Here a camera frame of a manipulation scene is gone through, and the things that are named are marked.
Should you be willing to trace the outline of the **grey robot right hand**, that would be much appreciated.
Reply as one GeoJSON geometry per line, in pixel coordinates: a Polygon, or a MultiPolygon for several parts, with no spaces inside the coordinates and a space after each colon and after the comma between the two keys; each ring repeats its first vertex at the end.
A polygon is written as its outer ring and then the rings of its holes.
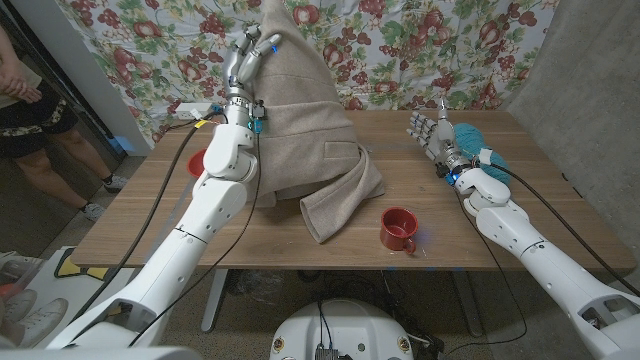
{"type": "Polygon", "coordinates": [[[434,162],[437,176],[454,183],[471,168],[471,162],[461,154],[457,145],[455,131],[448,120],[443,98],[439,99],[437,109],[436,120],[413,112],[407,133],[419,143],[427,157],[434,162]]]}

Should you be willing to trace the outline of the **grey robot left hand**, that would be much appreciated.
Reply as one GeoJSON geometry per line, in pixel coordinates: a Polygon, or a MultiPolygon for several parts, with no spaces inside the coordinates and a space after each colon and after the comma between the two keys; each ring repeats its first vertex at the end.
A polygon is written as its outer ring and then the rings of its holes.
{"type": "Polygon", "coordinates": [[[270,53],[275,53],[277,45],[282,40],[280,33],[259,42],[260,36],[259,25],[249,26],[227,51],[223,79],[228,104],[231,104],[234,98],[251,102],[252,97],[245,87],[256,77],[262,59],[270,53]]]}

